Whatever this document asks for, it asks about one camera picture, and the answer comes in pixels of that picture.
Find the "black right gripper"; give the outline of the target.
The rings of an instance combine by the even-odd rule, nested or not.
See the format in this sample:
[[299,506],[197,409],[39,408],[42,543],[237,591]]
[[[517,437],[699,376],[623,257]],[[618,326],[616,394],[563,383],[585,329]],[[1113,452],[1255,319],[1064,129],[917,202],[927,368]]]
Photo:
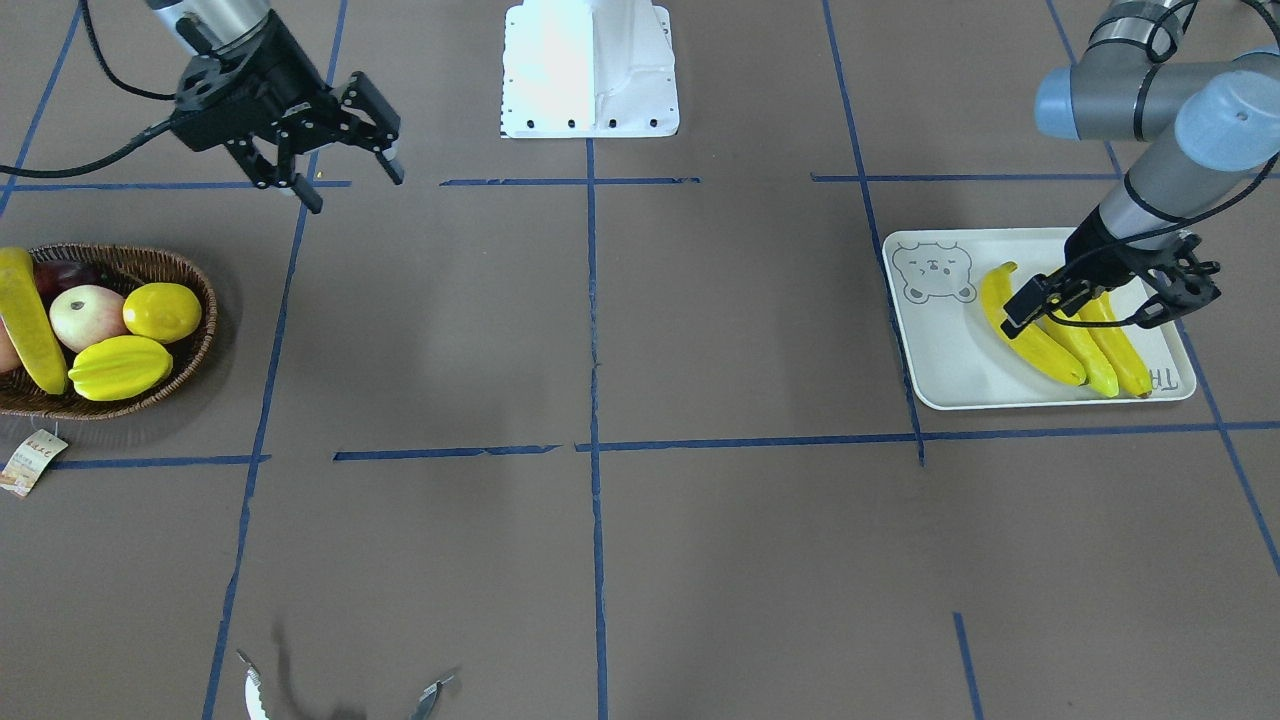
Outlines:
[[[311,214],[323,210],[323,197],[294,168],[292,136],[303,141],[303,152],[337,140],[362,149],[393,184],[404,183],[397,159],[401,115],[366,73],[353,72],[334,97],[278,15],[264,15],[221,47],[197,15],[183,15],[175,28],[197,51],[180,77],[170,115],[173,135],[188,149],[201,152],[225,143],[251,184],[288,191]],[[278,135],[282,129],[289,135]],[[255,137],[274,141],[274,161]]]

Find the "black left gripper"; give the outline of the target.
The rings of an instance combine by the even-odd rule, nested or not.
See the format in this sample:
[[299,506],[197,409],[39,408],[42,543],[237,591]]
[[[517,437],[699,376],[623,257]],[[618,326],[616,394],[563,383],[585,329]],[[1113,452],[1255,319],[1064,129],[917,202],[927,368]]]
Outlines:
[[[1175,227],[1160,249],[1143,249],[1135,240],[1111,234],[1098,215],[1091,215],[1064,245],[1064,264],[1039,281],[1028,281],[1004,301],[1001,329],[1027,329],[1041,316],[1080,328],[1153,329],[1206,307],[1221,297],[1213,277],[1216,261],[1196,256],[1201,237]],[[1132,281],[1149,288],[1149,297],[1129,316],[1087,320],[1084,309]]]

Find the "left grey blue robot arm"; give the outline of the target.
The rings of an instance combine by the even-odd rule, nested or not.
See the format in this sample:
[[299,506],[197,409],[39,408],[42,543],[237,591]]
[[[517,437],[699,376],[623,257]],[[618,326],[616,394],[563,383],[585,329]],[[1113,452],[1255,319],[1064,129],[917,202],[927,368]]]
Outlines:
[[1083,325],[1083,307],[1143,281],[1128,323],[1162,325],[1215,301],[1217,263],[1196,256],[1192,227],[1243,200],[1277,161],[1277,49],[1230,61],[1176,63],[1190,1],[1114,1],[1079,60],[1036,97],[1043,135],[1135,140],[1146,151],[1068,237],[1064,263],[1034,275],[997,313],[1016,338],[1048,318]]

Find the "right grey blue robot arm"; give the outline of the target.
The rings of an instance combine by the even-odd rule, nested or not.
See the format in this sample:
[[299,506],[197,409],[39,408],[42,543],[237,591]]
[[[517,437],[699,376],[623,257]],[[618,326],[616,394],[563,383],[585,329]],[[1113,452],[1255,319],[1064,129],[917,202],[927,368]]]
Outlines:
[[192,58],[174,92],[172,132],[188,149],[225,149],[248,181],[289,191],[311,213],[323,199],[294,168],[333,143],[371,152],[396,184],[401,117],[355,72],[334,87],[268,1],[151,1]]

